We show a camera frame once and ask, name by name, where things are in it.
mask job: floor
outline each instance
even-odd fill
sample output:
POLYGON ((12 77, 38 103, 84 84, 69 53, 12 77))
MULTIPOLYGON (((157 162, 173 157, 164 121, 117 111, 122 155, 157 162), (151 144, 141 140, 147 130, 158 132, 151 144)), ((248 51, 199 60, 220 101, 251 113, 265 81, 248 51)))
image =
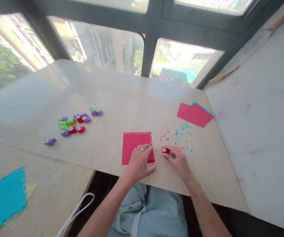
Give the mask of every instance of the floor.
MULTIPOLYGON (((117 176, 96 171, 96 174, 88 189, 88 192, 95 194, 95 200, 75 219, 68 237, 77 236, 79 231, 85 225, 85 223, 99 206, 99 204, 106 197, 106 195, 110 192, 117 180, 117 176)), ((90 202, 90 200, 91 197, 86 197, 80 209, 86 206, 90 202)), ((202 236, 191 198, 183 195, 183 202, 189 236, 202 236)), ((282 228, 231 208, 216 204, 213 204, 213 206, 233 237, 284 237, 284 229, 282 228)))

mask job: forearm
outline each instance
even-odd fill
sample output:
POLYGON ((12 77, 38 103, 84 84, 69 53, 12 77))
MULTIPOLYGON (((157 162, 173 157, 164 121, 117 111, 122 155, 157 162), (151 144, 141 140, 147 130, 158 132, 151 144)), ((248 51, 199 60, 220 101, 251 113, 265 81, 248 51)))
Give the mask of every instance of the forearm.
POLYGON ((107 236, 119 207, 132 187, 132 183, 120 177, 104 201, 92 214, 78 237, 107 236))
POLYGON ((185 184, 189 190, 203 237, 231 236, 198 181, 191 176, 185 184))

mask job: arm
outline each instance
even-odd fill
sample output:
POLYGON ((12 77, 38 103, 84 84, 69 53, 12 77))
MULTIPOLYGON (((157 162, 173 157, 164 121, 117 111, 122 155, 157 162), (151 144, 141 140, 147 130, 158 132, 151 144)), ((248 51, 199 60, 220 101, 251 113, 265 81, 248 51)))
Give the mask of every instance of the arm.
POLYGON ((116 213, 130 188, 140 179, 150 175, 156 170, 156 164, 147 165, 147 158, 153 149, 149 144, 134 148, 125 173, 95 210, 78 237, 107 236, 116 213))
POLYGON ((162 156, 175 168, 189 190, 202 235, 204 237, 230 237, 231 234, 228 232, 219 215, 205 195, 200 184, 193 176, 186 155, 181 152, 178 147, 164 147, 168 148, 170 153, 162 153, 162 156))

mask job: hand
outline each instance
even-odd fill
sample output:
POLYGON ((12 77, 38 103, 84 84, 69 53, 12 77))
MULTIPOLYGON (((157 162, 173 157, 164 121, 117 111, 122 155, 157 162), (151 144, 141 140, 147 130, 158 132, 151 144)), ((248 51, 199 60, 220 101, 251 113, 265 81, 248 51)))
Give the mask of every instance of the hand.
POLYGON ((186 155, 176 146, 162 146, 162 148, 168 148, 169 154, 162 153, 171 166, 177 171, 179 177, 186 183, 189 179, 193 178, 193 174, 190 170, 186 155))
POLYGON ((147 164, 147 159, 153 147, 149 144, 139 145, 133 149, 131 159, 123 177, 134 185, 156 170, 156 164, 147 164))

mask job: white wall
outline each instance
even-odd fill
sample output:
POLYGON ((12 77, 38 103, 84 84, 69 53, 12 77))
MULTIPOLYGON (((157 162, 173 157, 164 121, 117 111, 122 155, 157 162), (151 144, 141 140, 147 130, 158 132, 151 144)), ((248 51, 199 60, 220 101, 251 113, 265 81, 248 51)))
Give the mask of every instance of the white wall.
POLYGON ((252 215, 284 228, 284 25, 269 37, 272 21, 205 91, 252 215))

